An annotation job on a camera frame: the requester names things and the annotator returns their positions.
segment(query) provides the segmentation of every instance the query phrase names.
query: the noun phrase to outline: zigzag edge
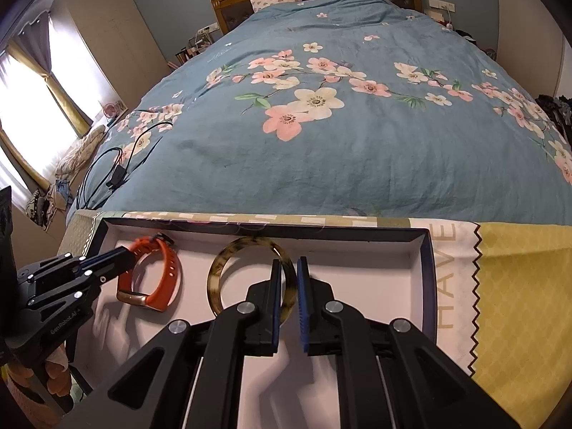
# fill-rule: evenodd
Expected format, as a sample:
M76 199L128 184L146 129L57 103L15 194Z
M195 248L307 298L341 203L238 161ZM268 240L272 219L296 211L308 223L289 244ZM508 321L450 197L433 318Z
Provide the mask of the zigzag edge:
M475 246L473 247L473 249L478 253L477 257L473 260L473 264L476 267L475 272L473 273L473 280L475 281L476 285L475 288L473 289L473 295L475 297L477 297L477 299L475 300L475 303L473 304L473 309L476 311L477 315L473 318L473 320L471 321L473 323L473 326L475 327L475 332L473 332L473 334L471 335L471 339L474 342L473 348L471 348L470 354L473 357L473 360L470 362L470 364L468 365L468 369L471 371L471 377L473 377L475 375L476 370L473 368L473 364L476 362L477 360L477 355L475 353L475 350L477 349L477 345L479 344L479 341L477 340L477 332L479 332L479 325L477 324L477 319L479 318L480 315L480 311L477 307L478 302L480 301L480 297L479 294L477 294L477 289L480 286L480 282L477 279L477 273L480 271L480 266L477 263L480 259L480 257L483 255L482 252L478 249L478 246L480 245L480 243L483 241L483 239L481 238L481 236L479 235L479 229L480 229L480 224L475 223L475 235L477 236L477 243L475 243Z

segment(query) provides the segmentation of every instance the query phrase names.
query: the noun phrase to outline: pile of clothes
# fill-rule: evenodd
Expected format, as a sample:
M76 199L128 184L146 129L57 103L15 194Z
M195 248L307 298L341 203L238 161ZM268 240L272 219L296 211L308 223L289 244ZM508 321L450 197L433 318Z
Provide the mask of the pile of clothes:
M572 98L569 99L564 96L552 98L548 95L539 95L536 102L548 115L558 132L566 138L568 143L572 143Z

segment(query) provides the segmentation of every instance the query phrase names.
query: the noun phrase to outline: screw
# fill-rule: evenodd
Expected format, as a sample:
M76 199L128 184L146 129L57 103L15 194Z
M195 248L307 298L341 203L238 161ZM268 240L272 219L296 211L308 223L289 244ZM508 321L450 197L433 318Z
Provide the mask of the screw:
M411 323L407 319L396 319L394 321L394 329L397 332L409 332L411 330Z
M341 310L344 309L344 305L339 301L328 301L325 304L325 310L330 313L339 313Z
M173 334L181 334L181 332L185 331L185 329L187 329L187 323L185 321L181 321L180 319L171 322L169 325L169 330Z
M236 311L242 313L243 315L252 313L255 309L256 307L254 306L254 303L250 303L249 301L243 301L242 303L239 303L238 306L236 307Z

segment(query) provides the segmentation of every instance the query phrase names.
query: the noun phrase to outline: blue duvet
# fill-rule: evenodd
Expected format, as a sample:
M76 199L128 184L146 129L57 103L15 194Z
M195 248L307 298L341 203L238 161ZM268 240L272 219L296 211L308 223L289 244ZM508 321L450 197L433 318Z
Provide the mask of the blue duvet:
M95 190L107 153L90 208L572 224L570 147L533 98L385 0L262 9L151 89L111 147L128 180Z

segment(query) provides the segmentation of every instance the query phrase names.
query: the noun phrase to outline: box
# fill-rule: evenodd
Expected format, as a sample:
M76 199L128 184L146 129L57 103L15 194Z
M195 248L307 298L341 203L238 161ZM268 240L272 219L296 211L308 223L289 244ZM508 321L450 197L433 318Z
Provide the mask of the box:
M405 317L433 342L437 339L437 286L427 229L111 217L97 227L94 223L87 253L129 246L158 231L175 241L180 261L181 282L171 305L164 313L126 305L115 299L116 281L104 284L94 317L79 330L75 346L68 346L80 384L97 386L174 319L191 324L214 319L207 301L208 270L227 243L246 235L273 239L294 265L306 256L310 274L329 282L336 299L365 317L381 322ZM248 247L231 258L222 275L223 305L243 301L248 286L268 279L273 258L265 247ZM135 290L152 292L162 269L159 254L147 256L135 270ZM297 308L280 328L274 357L245 358L238 427L339 427L334 357L303 353Z

